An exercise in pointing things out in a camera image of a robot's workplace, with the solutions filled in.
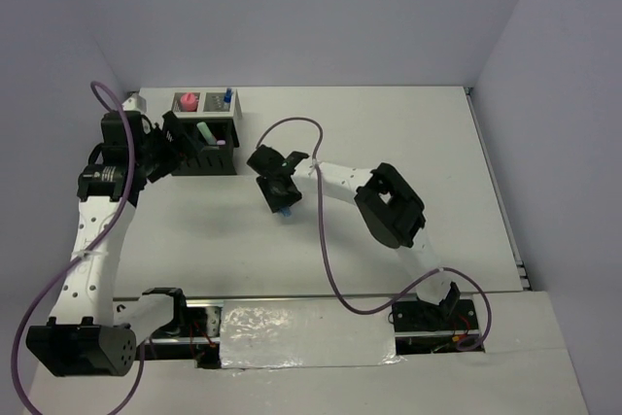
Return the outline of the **pink cap bottle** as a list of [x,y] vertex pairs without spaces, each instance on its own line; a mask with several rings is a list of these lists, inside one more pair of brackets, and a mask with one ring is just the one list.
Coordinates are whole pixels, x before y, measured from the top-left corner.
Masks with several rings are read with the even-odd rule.
[[180,109],[183,112],[196,112],[199,104],[199,97],[194,92],[187,92],[179,98]]

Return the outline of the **green highlighter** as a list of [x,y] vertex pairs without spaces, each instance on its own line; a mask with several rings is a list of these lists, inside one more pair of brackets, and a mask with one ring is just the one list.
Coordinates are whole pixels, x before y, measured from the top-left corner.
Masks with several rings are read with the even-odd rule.
[[200,133],[200,135],[205,140],[205,142],[209,146],[217,146],[218,145],[217,138],[214,136],[214,134],[212,133],[212,131],[210,130],[208,124],[205,121],[198,122],[196,124],[196,128],[197,128],[198,132]]

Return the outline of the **blue cap spray bottle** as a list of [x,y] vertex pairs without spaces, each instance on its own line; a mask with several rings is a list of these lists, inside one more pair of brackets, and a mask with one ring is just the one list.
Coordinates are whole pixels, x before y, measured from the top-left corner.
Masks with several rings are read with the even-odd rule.
[[223,104],[224,104],[224,106],[225,106],[225,107],[227,107],[227,108],[229,108],[229,107],[230,107],[231,100],[232,100],[232,89],[231,89],[231,88],[228,88],[228,89],[225,91],[225,94],[224,94],[224,96],[223,96]]

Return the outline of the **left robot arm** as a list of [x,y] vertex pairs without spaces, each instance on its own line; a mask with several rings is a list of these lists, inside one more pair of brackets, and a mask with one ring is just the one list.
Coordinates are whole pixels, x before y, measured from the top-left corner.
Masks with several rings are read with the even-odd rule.
[[79,227],[73,257],[47,322],[29,328],[28,350],[57,377],[124,376],[141,342],[161,330],[184,333],[190,311],[179,288],[144,291],[120,310],[114,288],[121,250],[141,191],[199,152],[171,111],[151,123],[130,102],[101,121],[103,141],[79,176]]

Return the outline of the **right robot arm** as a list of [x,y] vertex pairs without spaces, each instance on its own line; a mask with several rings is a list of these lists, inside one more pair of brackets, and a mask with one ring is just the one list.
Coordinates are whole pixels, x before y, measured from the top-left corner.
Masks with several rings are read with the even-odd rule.
[[[426,232],[425,204],[399,172],[382,162],[374,169],[351,168],[321,162],[302,152],[282,156],[264,145],[247,160],[257,173],[256,182],[273,213],[287,212],[307,192],[317,194],[320,248],[328,282],[335,297],[349,311],[372,315],[390,308],[413,291],[424,302],[424,321],[444,329],[456,315],[460,290],[444,272]],[[324,199],[354,205],[372,236],[400,259],[413,282],[388,303],[361,310],[351,305],[338,289],[332,274],[325,231]]]

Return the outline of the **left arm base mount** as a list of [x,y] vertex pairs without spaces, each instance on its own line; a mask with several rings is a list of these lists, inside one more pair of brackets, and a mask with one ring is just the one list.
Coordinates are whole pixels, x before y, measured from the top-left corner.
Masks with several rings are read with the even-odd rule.
[[147,340],[145,360],[190,363],[200,369],[220,369],[223,307],[190,305],[187,317],[173,330],[158,329]]

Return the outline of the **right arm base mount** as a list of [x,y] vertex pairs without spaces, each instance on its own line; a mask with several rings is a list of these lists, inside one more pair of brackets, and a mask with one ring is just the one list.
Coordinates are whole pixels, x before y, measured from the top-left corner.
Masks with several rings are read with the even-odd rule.
[[388,322],[399,356],[457,353],[459,343],[468,346],[480,337],[475,307],[468,298],[461,298],[447,317],[423,301],[399,301],[392,306]]

